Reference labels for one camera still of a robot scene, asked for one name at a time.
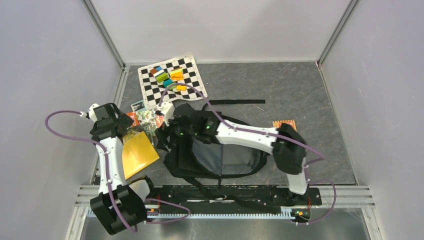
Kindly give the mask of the black student backpack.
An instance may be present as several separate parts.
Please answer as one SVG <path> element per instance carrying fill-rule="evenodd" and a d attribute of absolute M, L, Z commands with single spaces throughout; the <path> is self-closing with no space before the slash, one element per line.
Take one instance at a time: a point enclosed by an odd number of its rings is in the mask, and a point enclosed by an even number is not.
<path fill-rule="evenodd" d="M 221 143 L 218 141 L 218 125 L 221 121 L 210 108 L 206 111 L 206 123 L 203 133 L 207 141 L 194 137 L 188 140 L 171 142 L 165 123 L 155 130 L 156 136 L 166 138 L 170 151 L 164 157 L 164 165 L 172 176 L 184 179 L 193 186 L 201 187 L 198 179 L 241 178 L 253 175 L 267 163 L 268 152 L 257 147 L 241 144 Z"/>

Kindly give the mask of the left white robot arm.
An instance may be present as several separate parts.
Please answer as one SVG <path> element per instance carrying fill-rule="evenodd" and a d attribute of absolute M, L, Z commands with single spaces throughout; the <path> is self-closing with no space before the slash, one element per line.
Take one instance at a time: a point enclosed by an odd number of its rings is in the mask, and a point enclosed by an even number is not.
<path fill-rule="evenodd" d="M 88 117 L 94 122 L 91 139 L 99 155 L 100 182 L 98 194 L 90 208 L 110 235 L 124 230 L 138 231 L 138 224 L 148 219 L 145 204 L 153 203 L 157 190 L 151 179 L 141 177 L 134 191 L 127 183 L 123 166 L 123 137 L 133 120 L 115 103 L 92 104 Z"/>

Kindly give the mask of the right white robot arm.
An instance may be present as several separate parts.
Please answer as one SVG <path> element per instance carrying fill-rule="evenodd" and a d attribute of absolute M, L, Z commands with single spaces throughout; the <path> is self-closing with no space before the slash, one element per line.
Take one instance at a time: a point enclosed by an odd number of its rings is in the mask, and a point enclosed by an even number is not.
<path fill-rule="evenodd" d="M 302 204 L 309 198 L 306 142 L 292 126 L 255 127 L 220 112 L 168 102 L 156 113 L 163 117 L 157 146 L 166 151 L 164 164 L 174 177 L 199 186 L 199 179 L 251 176 L 272 156 L 287 176 L 289 199 Z"/>

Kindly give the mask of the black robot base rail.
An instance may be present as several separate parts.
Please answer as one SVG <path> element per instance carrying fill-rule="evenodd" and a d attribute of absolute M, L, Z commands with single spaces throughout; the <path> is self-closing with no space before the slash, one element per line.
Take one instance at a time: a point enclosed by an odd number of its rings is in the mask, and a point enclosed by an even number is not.
<path fill-rule="evenodd" d="M 317 187 L 298 195 L 283 185 L 162 185 L 145 201 L 161 214 L 271 214 L 282 208 L 309 209 L 323 204 Z"/>

